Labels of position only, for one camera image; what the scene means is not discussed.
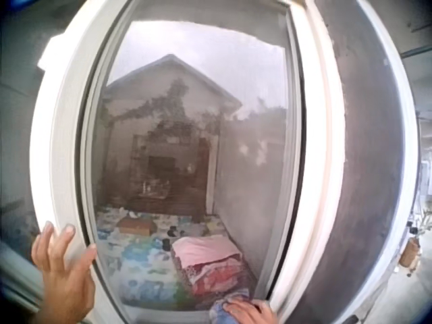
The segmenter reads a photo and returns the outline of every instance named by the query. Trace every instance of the floor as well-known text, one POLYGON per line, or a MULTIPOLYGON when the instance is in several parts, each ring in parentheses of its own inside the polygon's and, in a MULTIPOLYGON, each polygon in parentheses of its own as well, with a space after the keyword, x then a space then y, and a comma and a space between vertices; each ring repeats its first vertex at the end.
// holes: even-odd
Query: floor
POLYGON ((421 264, 408 277, 399 267, 371 309, 365 324, 412 324, 432 306, 432 232, 420 237, 421 264))
MULTIPOLYGON (((164 241, 176 239, 173 226, 182 236, 228 236, 219 217, 204 216, 196 223, 192 216, 134 214, 152 220, 157 226, 156 231, 147 236, 121 233, 117 223, 130 215, 128 211, 105 207, 97 213, 99 253, 105 262, 111 288, 120 300, 128 306, 159 310, 208 309, 214 300, 195 298, 184 289, 164 241)), ((247 278, 250 278, 245 283, 247 287, 236 289, 253 288, 252 275, 248 274, 247 278)))

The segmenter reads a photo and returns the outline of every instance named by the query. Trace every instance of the white window frame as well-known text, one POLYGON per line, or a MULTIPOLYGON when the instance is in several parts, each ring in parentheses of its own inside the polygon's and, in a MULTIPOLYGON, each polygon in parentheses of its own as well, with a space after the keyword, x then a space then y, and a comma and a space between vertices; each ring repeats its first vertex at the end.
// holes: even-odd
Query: white window frame
MULTIPOLYGON (((131 10, 128 3, 88 0, 61 36, 62 46, 55 47, 56 55, 50 55, 55 59, 44 62, 46 72, 36 101, 30 140, 30 180, 40 228, 48 220, 58 230, 67 223, 77 228, 68 257, 86 247, 76 198, 74 158, 86 81, 110 28, 122 10, 131 10)), ((307 127, 296 225, 270 296, 271 306, 282 320, 296 306, 323 254, 339 202, 344 166, 342 85, 325 25, 315 4, 307 3, 306 7, 291 5, 302 57, 307 127)), ((88 320, 123 323, 95 269, 92 276, 97 286, 96 301, 88 320)), ((167 318, 153 319, 163 323, 167 318)))

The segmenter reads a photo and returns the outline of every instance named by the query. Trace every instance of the window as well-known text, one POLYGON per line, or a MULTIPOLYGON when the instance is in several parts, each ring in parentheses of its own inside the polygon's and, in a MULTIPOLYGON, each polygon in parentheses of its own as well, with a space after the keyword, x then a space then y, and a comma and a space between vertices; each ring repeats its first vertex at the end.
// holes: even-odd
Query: window
POLYGON ((285 10, 143 1, 114 30, 84 118, 81 185, 101 275, 129 320, 194 316, 233 292, 265 298, 300 140, 285 10))

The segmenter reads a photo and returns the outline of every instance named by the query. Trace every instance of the colorful bedsheet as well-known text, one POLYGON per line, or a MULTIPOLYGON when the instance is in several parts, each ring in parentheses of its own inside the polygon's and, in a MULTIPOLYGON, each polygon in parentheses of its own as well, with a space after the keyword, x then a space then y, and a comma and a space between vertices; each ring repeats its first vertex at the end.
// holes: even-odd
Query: colorful bedsheet
POLYGON ((116 227, 125 217, 119 209, 104 208, 97 213, 99 255, 105 263, 111 288, 130 306, 152 309, 194 310, 200 304, 183 288, 171 253, 163 249, 163 240, 182 236, 227 236, 218 216, 204 216, 192 223, 191 216, 135 213, 152 219, 157 231, 151 236, 122 234, 116 227))

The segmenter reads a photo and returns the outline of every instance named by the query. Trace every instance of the gray wall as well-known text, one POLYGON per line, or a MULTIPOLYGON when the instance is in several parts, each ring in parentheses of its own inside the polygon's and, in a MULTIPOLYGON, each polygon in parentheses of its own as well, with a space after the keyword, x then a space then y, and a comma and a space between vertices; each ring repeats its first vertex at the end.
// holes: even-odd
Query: gray wall
POLYGON ((1 22, 1 207, 20 200, 33 210, 30 129, 43 71, 37 62, 48 40, 62 33, 83 1, 38 1, 1 22))
POLYGON ((222 122, 214 208, 257 277, 274 225, 284 146, 283 109, 222 122))

